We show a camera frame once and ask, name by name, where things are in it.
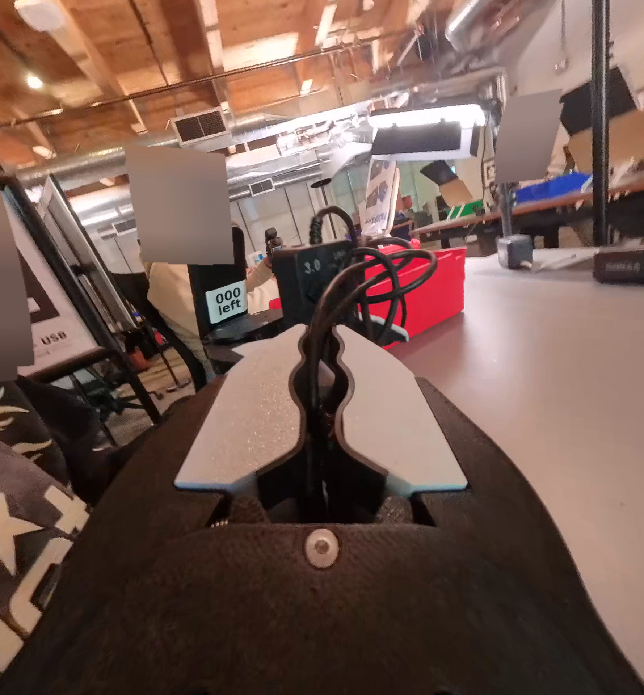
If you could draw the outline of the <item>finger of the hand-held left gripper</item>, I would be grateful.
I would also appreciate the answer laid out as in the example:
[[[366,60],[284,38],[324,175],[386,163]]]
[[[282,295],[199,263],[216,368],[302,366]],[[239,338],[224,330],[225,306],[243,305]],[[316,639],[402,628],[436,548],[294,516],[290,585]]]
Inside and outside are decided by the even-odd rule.
[[[379,339],[385,325],[385,319],[370,315],[371,327],[374,336]],[[368,347],[369,340],[361,335],[359,338],[351,338],[351,328],[339,326],[344,339],[356,341],[360,347]],[[231,376],[307,376],[306,353],[301,345],[304,343],[309,326],[304,323],[291,325],[280,335],[266,341],[247,343],[242,348],[234,350],[242,359],[231,368]],[[388,328],[387,342],[407,342],[409,335],[403,327],[390,325]],[[320,361],[319,376],[335,376],[339,369],[344,374],[343,365],[339,367],[336,358],[328,358],[328,363]]]

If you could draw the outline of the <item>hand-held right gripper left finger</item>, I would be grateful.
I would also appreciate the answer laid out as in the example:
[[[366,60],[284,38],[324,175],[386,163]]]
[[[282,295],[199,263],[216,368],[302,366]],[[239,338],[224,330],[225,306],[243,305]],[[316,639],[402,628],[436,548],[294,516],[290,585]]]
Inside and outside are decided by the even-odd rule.
[[[174,486],[239,493],[255,488],[304,443],[304,406],[294,378],[303,364],[307,326],[251,343],[225,375]]]

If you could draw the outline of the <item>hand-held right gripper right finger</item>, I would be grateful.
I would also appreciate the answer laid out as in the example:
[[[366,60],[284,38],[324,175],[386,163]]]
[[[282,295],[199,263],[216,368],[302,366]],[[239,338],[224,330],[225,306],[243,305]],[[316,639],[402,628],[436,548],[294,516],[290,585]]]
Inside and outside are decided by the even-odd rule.
[[[466,476],[413,372],[346,326],[333,336],[349,383],[335,418],[344,451],[380,473],[392,496],[465,490]]]

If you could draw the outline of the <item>red plastic bin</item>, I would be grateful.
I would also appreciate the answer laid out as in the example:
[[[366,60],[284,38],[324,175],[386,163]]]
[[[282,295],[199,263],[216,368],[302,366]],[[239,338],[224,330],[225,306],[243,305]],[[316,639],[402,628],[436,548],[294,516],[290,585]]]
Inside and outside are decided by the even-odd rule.
[[[432,251],[438,260],[438,267],[425,283],[409,292],[405,297],[407,318],[404,322],[404,332],[408,338],[390,340],[387,346],[398,342],[408,342],[429,329],[438,326],[464,310],[464,282],[466,277],[465,264],[467,247],[438,249]],[[404,271],[399,273],[403,282],[413,280],[423,270],[421,261],[412,262]],[[373,322],[380,327],[388,315],[390,301],[371,304],[369,312]],[[402,327],[404,318],[402,305],[397,309],[394,324]]]

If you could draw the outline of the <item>black usb hub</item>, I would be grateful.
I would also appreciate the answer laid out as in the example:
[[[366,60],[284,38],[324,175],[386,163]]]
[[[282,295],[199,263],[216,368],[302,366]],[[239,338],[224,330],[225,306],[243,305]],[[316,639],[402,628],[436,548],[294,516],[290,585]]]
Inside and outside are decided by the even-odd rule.
[[[283,328],[309,326],[327,287],[348,267],[358,265],[349,240],[282,248],[272,254],[282,304]]]

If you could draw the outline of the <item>instruction sheet on stand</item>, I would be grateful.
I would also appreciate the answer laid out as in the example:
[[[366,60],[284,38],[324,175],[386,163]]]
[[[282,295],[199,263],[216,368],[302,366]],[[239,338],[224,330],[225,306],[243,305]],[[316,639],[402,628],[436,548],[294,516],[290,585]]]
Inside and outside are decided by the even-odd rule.
[[[400,170],[395,161],[370,160],[365,202],[359,207],[362,234],[379,235],[393,227],[399,185]]]

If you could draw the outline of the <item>framed printed tag board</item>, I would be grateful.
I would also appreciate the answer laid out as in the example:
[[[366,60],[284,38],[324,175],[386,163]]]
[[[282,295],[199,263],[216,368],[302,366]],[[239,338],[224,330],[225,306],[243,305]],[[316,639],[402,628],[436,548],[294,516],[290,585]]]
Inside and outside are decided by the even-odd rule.
[[[0,172],[0,192],[13,231],[27,292],[33,363],[19,376],[52,382],[119,348],[99,311],[62,255],[36,206],[17,180]]]

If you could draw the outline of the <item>black pole stand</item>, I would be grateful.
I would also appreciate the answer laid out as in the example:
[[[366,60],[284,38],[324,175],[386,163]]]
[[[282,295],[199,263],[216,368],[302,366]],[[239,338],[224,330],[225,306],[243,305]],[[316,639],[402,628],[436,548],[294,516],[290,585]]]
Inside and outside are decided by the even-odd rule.
[[[319,210],[326,208],[334,202],[330,193],[331,182],[331,178],[322,176],[309,184],[308,188],[314,214],[317,214]],[[323,218],[323,238],[326,241],[337,239],[336,226],[333,216],[330,214],[326,214]]]
[[[608,97],[611,62],[610,1],[592,1],[591,20],[593,239],[596,247],[603,247],[610,244],[610,226],[607,221],[610,167]]]

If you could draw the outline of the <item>grey power adapter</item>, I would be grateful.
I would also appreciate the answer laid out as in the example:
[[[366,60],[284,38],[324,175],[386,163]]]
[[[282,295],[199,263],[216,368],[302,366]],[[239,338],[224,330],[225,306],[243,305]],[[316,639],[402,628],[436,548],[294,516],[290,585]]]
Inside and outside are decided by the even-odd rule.
[[[533,239],[527,234],[513,233],[497,239],[498,262],[502,268],[531,270],[533,250]]]

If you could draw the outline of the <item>white air vent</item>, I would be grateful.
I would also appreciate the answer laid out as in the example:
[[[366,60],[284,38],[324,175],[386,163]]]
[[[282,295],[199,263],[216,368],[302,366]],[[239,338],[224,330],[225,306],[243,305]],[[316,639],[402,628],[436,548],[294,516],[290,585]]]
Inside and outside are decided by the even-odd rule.
[[[220,106],[170,119],[180,147],[210,142],[231,134]]]

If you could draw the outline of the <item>bright light panel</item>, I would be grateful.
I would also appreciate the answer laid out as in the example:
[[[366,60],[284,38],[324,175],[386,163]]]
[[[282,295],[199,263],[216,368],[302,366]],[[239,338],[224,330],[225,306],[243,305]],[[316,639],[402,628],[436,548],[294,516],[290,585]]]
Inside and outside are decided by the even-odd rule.
[[[479,104],[453,103],[375,110],[370,155],[382,161],[461,160],[475,157],[487,122]]]

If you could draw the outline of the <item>long wooden desk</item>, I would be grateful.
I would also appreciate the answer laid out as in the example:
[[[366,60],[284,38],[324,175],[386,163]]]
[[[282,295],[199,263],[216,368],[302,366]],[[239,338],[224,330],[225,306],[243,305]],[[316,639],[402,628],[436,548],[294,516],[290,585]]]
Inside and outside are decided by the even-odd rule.
[[[612,230],[612,239],[644,237],[644,173],[610,188],[609,196],[607,222]],[[593,213],[592,193],[575,192],[517,204],[512,212],[512,226],[517,232],[531,231],[553,241],[553,228],[572,227],[590,221]],[[475,235],[477,254],[490,256],[496,253],[496,240],[502,235],[500,213],[492,211],[437,222],[415,229],[410,235],[418,239],[424,248],[431,243],[446,248],[448,240]]]

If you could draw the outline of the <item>blue plastic bin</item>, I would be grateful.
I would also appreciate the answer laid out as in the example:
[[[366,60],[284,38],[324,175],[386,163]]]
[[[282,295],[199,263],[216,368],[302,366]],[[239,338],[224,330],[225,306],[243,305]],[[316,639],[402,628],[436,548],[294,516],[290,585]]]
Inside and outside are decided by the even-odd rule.
[[[592,176],[584,172],[570,172],[559,177],[529,184],[516,191],[517,205],[542,202],[580,193],[592,181]]]

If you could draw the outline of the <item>black power adapter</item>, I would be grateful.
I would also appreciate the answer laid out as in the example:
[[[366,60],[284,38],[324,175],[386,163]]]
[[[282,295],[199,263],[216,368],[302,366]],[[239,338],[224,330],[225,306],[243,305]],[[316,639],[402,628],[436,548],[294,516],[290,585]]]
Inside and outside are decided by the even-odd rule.
[[[592,274],[599,283],[644,284],[644,246],[601,248],[593,257]]]

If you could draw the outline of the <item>silver air duct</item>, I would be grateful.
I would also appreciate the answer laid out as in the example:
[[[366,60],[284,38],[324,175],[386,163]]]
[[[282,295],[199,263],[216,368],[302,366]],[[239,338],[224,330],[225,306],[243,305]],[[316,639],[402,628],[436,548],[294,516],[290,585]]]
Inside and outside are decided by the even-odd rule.
[[[522,1],[459,1],[446,21],[446,39],[458,54],[495,46],[522,20]]]

